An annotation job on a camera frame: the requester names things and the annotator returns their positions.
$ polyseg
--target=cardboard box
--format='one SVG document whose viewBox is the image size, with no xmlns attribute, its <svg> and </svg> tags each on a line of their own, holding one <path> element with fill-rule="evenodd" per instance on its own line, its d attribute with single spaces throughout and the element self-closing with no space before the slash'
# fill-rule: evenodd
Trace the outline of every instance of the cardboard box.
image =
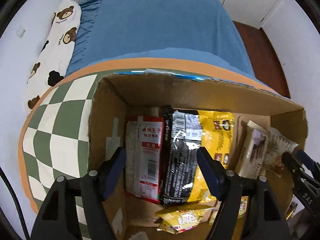
<svg viewBox="0 0 320 240">
<path fill-rule="evenodd" d="M 203 109 L 234 113 L 236 127 L 229 167 L 234 168 L 239 158 L 241 140 L 245 137 L 245 124 L 252 120 L 263 128 L 278 129 L 288 139 L 303 149 L 307 137 L 307 120 L 302 106 L 287 98 L 234 82 L 219 80 L 193 81 L 166 74 L 112 75 L 104 77 L 95 92 L 89 118 L 90 169 L 97 169 L 105 159 L 106 137 L 112 136 L 113 119 L 118 123 L 120 144 L 124 146 L 125 117 L 133 112 L 145 112 L 145 107 L 171 105 L 178 109 Z M 278 198 L 282 213 L 288 208 L 292 193 L 292 179 L 288 171 L 281 178 L 266 173 Z M 171 235 L 157 232 L 154 212 L 159 206 L 124 194 L 121 178 L 114 194 L 104 204 L 117 239 L 129 239 L 135 233 L 145 231 L 149 239 L 205 239 L 210 226 L 198 227 Z M 244 221 L 239 219 L 234 239 L 240 237 Z"/>
</svg>

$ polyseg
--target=red and white snack box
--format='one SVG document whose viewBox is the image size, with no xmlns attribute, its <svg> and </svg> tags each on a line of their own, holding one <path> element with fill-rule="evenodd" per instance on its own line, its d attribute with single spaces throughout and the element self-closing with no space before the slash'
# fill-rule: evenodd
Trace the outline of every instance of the red and white snack box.
<svg viewBox="0 0 320 240">
<path fill-rule="evenodd" d="M 126 121 L 125 189 L 136 197 L 158 204 L 163 118 L 130 116 Z"/>
</svg>

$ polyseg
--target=orange border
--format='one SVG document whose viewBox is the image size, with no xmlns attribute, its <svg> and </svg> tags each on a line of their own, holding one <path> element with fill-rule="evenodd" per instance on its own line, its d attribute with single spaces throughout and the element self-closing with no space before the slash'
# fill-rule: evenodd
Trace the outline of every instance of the orange border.
<svg viewBox="0 0 320 240">
<path fill-rule="evenodd" d="M 273 89 L 255 80 L 252 80 L 250 78 L 247 78 L 243 75 L 234 73 L 224 68 L 220 68 L 217 66 L 196 62 L 196 61 L 189 61 L 189 60 L 182 60 L 182 59 L 169 59 L 169 58 L 129 58 L 129 59 L 117 59 L 117 60 L 110 60 L 110 61 L 96 63 L 94 65 L 80 69 L 75 73 L 71 74 L 70 76 L 67 76 L 58 84 L 56 84 L 55 87 L 58 87 L 61 84 L 67 83 L 71 80 L 74 80 L 78 77 L 81 77 L 90 73 L 101 72 L 105 70 L 144 69 L 144 68 L 186 71 L 186 72 L 196 73 L 200 75 L 215 77 L 219 79 L 225 79 L 233 82 L 244 83 L 247 85 L 251 85 L 257 89 L 264 89 L 264 90 L 268 90 L 270 92 L 276 93 Z M 30 200 L 31 208 L 35 213 L 38 212 L 38 207 L 36 205 L 36 202 L 33 200 L 29 183 L 28 183 L 28 176 L 27 176 L 26 166 L 23 158 L 22 141 L 23 141 L 24 134 L 27 130 L 29 120 L 33 116 L 35 109 L 38 108 L 38 106 L 41 104 L 41 102 L 47 96 L 47 94 L 49 94 L 55 87 L 49 88 L 46 91 L 46 93 L 44 93 L 44 95 L 37 102 L 37 104 L 31 111 L 31 113 L 27 117 L 27 120 L 25 121 L 22 127 L 22 131 L 19 137 L 18 162 L 19 162 L 21 183 L 26 196 Z"/>
</svg>

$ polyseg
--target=cartoon bear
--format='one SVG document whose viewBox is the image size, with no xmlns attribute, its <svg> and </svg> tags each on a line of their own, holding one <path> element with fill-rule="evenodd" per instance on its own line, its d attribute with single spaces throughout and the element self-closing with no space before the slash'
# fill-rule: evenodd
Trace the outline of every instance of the cartoon bear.
<svg viewBox="0 0 320 240">
<path fill-rule="evenodd" d="M 30 77 L 31 78 L 34 74 L 37 73 L 37 69 L 40 67 L 40 62 L 36 63 L 34 66 L 33 66 L 33 69 L 31 70 L 31 74 L 30 74 Z"/>
<path fill-rule="evenodd" d="M 64 77 L 60 76 L 59 72 L 52 70 L 52 71 L 49 72 L 48 85 L 51 86 L 51 87 L 54 87 L 62 79 L 64 79 Z"/>
<path fill-rule="evenodd" d="M 28 101 L 28 107 L 30 109 L 33 109 L 36 105 L 36 103 L 39 101 L 40 96 L 37 96 L 36 98 L 32 98 L 31 100 Z"/>
<path fill-rule="evenodd" d="M 69 8 L 63 9 L 61 12 L 57 13 L 57 17 L 59 17 L 60 20 L 68 18 L 73 13 L 74 6 L 71 5 Z"/>
<path fill-rule="evenodd" d="M 66 34 L 63 37 L 63 43 L 68 44 L 72 41 L 76 41 L 76 27 L 71 28 L 69 31 L 66 32 Z"/>
<path fill-rule="evenodd" d="M 49 43 L 49 41 L 46 41 L 43 48 L 41 49 L 41 52 L 45 49 L 45 46 L 47 46 L 47 44 Z"/>
<path fill-rule="evenodd" d="M 53 14 L 53 18 L 52 18 L 52 22 L 51 22 L 51 25 L 53 24 L 53 22 L 54 22 L 54 19 L 55 19 L 55 17 L 57 16 L 57 14 L 56 14 L 56 12 L 54 12 L 54 14 Z"/>
</svg>

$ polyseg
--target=green and white checkered fabric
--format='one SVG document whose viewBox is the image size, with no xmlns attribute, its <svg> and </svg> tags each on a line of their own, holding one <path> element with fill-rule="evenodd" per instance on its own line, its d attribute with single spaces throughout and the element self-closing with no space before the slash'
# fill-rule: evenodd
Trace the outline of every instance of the green and white checkered fabric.
<svg viewBox="0 0 320 240">
<path fill-rule="evenodd" d="M 54 180 L 79 178 L 88 171 L 88 118 L 98 81 L 94 73 L 53 89 L 35 110 L 23 138 L 23 154 L 31 193 L 40 208 Z M 84 239 L 88 229 L 82 199 L 76 208 Z"/>
</svg>

